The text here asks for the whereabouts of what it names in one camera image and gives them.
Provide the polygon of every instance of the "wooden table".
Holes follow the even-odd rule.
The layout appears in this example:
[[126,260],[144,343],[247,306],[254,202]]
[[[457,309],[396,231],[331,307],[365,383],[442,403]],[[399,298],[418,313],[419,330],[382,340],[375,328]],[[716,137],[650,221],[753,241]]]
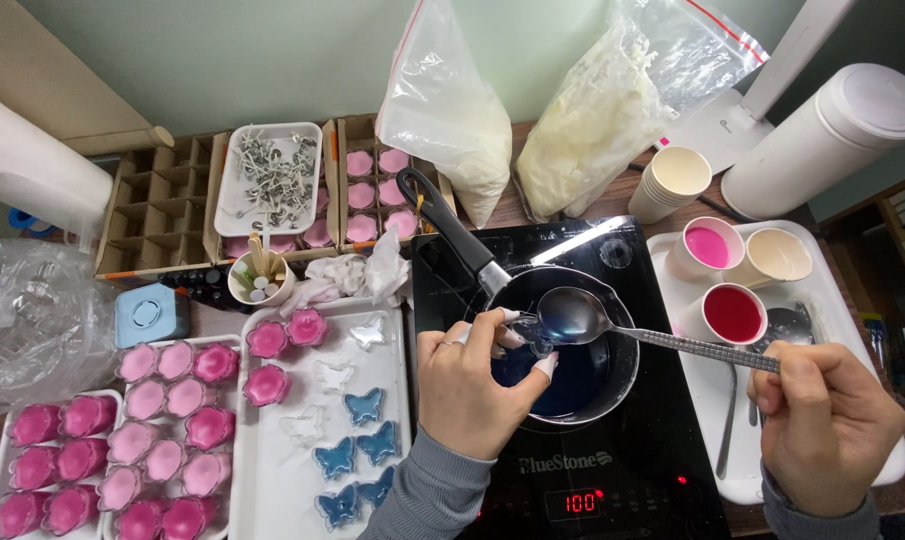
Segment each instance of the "wooden table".
[[[532,122],[526,122],[513,126],[514,161],[519,155],[520,150],[522,150],[523,145],[526,144],[526,137],[529,135],[532,125]],[[642,165],[648,164],[652,159],[652,154],[652,151],[644,152],[642,155],[635,159],[635,163]],[[632,196],[633,191],[636,190],[639,179],[640,174],[637,172],[624,172],[609,185],[605,193],[603,193],[603,195],[592,206],[590,206],[581,217],[605,217],[627,214],[627,204],[629,202],[629,198]],[[723,197],[720,194],[720,184],[718,178],[713,179],[712,185],[709,189],[706,190],[705,194],[713,201],[720,203],[723,202]],[[734,223],[731,220],[725,218],[721,213],[711,209],[709,206],[701,202],[693,202],[689,206],[676,210],[675,213],[669,215],[659,223],[643,227],[643,231],[645,232],[647,239],[656,235],[660,235],[662,233],[673,233],[682,230],[686,222],[700,215],[710,215],[721,219],[726,219],[727,221],[730,221],[730,223]],[[809,215],[809,213],[805,211],[805,209],[803,211],[795,212],[788,217],[793,221],[796,221],[812,230],[815,230],[815,223],[813,222],[813,219]],[[495,211],[493,212],[493,215],[486,227],[492,229],[496,227],[512,227],[516,225],[528,224],[531,224],[531,221],[527,217],[526,212],[523,210],[523,205],[519,197],[519,191],[516,189],[516,186],[513,183],[510,183],[509,185],[507,185],[506,190],[502,193],[502,198],[496,205]],[[830,254],[829,248],[822,240],[819,241],[819,247],[822,250],[823,255],[826,257],[827,263],[830,265],[832,276],[835,277],[835,281],[839,286],[839,290],[842,293],[843,298],[846,300],[846,307],[853,315],[853,319],[855,321],[856,327],[859,330],[859,334],[862,336],[863,341],[866,343],[866,349],[871,351],[871,348],[868,345],[869,340],[867,337],[866,329],[864,328],[858,311],[856,310],[853,301],[849,296],[849,291],[847,290],[846,285],[843,282],[843,278],[836,267],[836,263],[833,261],[833,257]],[[215,309],[200,305],[195,302],[192,303],[191,311],[192,334],[194,336],[238,334],[240,332],[240,329],[243,327],[243,321],[245,319],[243,315],[216,311]],[[872,361],[876,365],[877,371],[879,371],[879,363],[877,358],[873,357]],[[880,376],[880,379],[886,389],[890,389],[889,381],[884,376]],[[0,434],[2,427],[3,417],[0,417]],[[876,498],[876,504],[878,505],[878,509],[881,513],[894,514],[905,512],[905,476],[895,484],[874,489],[873,494]],[[729,522],[729,529],[732,532],[733,536],[761,534],[767,533],[770,530],[767,526],[766,518],[763,515],[763,509],[761,506],[740,506],[725,500],[723,501],[723,506],[726,511],[726,518]]]

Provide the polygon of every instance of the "gray sleeve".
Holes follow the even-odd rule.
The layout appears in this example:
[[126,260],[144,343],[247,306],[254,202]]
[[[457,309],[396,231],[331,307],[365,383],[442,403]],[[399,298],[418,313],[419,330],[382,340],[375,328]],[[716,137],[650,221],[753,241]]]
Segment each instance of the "gray sleeve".
[[798,511],[762,465],[765,521],[780,540],[883,540],[879,512],[867,495],[853,513],[838,518],[815,518]]
[[420,426],[409,455],[396,467],[392,490],[359,540],[455,538],[480,512],[495,463],[456,453]]

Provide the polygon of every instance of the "hand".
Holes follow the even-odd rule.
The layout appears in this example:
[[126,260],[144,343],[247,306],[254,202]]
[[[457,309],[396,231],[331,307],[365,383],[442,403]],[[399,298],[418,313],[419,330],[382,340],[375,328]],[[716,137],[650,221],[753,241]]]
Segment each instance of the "hand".
[[[419,423],[436,442],[463,456],[494,460],[550,385],[557,352],[536,362],[515,386],[500,386],[493,378],[493,342],[522,344],[503,326],[507,316],[518,314],[493,309],[476,315],[471,327],[459,321],[446,333],[424,331],[416,340]],[[465,345],[456,341],[467,333]]]
[[809,516],[856,511],[903,435],[905,411],[839,343],[775,341],[780,374],[753,370],[748,394],[768,419],[762,461]]

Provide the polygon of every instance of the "paper towel roll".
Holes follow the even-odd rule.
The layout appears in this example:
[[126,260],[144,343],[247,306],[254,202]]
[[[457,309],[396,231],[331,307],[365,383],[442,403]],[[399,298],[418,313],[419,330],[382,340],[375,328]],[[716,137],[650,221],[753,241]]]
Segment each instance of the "paper towel roll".
[[112,179],[0,103],[0,202],[74,233],[101,233]]

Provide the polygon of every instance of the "black pan handle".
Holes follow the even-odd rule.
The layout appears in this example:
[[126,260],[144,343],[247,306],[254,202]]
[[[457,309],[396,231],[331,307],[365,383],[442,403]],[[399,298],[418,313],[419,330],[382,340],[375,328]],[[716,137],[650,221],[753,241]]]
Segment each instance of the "black pan handle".
[[412,167],[406,167],[396,175],[396,186],[413,208],[419,203],[416,191],[410,182],[416,183],[428,192],[428,196],[422,198],[419,214],[428,221],[436,231],[446,239],[452,251],[455,251],[459,261],[466,266],[474,278],[480,275],[480,270],[493,262],[493,253],[486,249],[478,238],[463,226],[459,218],[453,214],[442,193],[429,178]]

